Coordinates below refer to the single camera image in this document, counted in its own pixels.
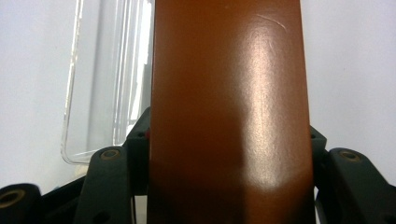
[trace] screw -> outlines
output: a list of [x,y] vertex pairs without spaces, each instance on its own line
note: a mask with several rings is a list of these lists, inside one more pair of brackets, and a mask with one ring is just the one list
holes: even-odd
[[19,202],[25,195],[23,189],[12,189],[0,196],[0,209],[10,207]]
[[116,149],[109,149],[100,155],[100,158],[104,161],[114,160],[120,155],[120,152]]
[[343,157],[344,159],[346,159],[348,161],[360,161],[361,160],[360,156],[358,156],[356,153],[351,152],[351,151],[342,150],[338,153],[340,154],[341,157]]

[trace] brown leather strap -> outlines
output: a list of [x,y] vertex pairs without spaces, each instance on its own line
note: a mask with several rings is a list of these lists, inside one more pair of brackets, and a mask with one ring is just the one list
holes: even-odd
[[299,1],[156,0],[148,223],[313,223]]

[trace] clear plastic phone case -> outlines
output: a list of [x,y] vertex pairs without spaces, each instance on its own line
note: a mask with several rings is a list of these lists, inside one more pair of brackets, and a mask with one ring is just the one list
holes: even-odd
[[153,0],[77,0],[62,155],[119,146],[150,104]]

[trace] white wall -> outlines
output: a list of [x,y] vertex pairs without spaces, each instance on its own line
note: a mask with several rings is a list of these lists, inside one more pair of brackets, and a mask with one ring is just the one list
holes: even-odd
[[0,188],[48,192],[74,166],[60,156],[75,1],[0,0]]
[[[311,123],[396,184],[396,2],[302,0]],[[69,180],[60,142],[74,1],[0,0],[0,188]]]
[[396,185],[396,1],[301,3],[311,124]]

